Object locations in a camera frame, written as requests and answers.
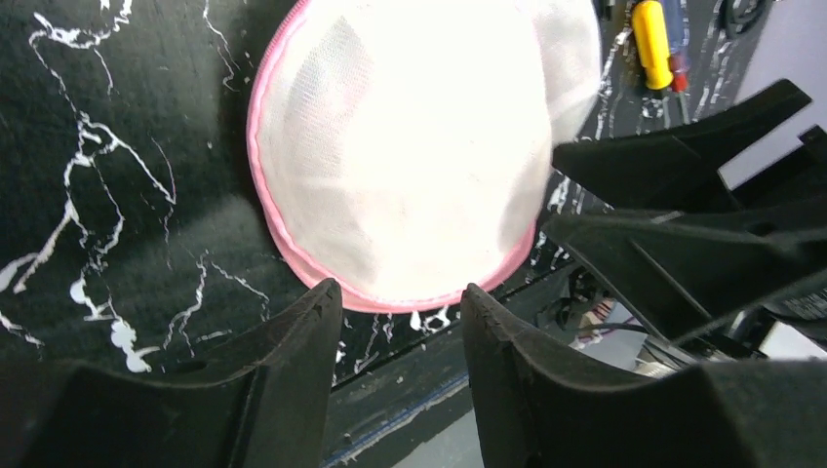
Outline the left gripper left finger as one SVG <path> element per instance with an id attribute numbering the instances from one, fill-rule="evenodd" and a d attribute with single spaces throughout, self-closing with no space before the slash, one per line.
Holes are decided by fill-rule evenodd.
<path id="1" fill-rule="evenodd" d="M 79 360 L 1 368 L 5 467 L 316 467 L 339 284 L 163 375 Z"/>

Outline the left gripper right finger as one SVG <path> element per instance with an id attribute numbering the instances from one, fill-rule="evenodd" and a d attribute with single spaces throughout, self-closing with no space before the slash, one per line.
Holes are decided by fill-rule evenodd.
<path id="1" fill-rule="evenodd" d="M 703 362 L 649 378 L 469 285 L 462 340 L 488 467 L 822 467 L 822 361 Z"/>

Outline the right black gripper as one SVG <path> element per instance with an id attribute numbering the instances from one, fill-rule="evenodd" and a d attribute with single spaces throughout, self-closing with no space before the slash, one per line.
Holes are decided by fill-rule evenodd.
<path id="1" fill-rule="evenodd" d="M 811 104 L 781 79 L 690 125 L 565 143 L 553 166 L 616 211 L 560 214 L 543 226 L 653 333 L 673 342 L 763 309 L 826 340 L 826 134 L 735 187 L 720 168 Z M 718 193 L 729 213 L 687 214 Z"/>

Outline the white mesh laundry bag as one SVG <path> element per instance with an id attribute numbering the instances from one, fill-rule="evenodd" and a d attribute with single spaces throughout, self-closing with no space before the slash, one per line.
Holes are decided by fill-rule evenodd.
<path id="1" fill-rule="evenodd" d="M 595 104 L 589 1 L 299 1 L 258 68 L 250 167 L 308 287 L 408 313 L 528 258 L 552 152 Z"/>

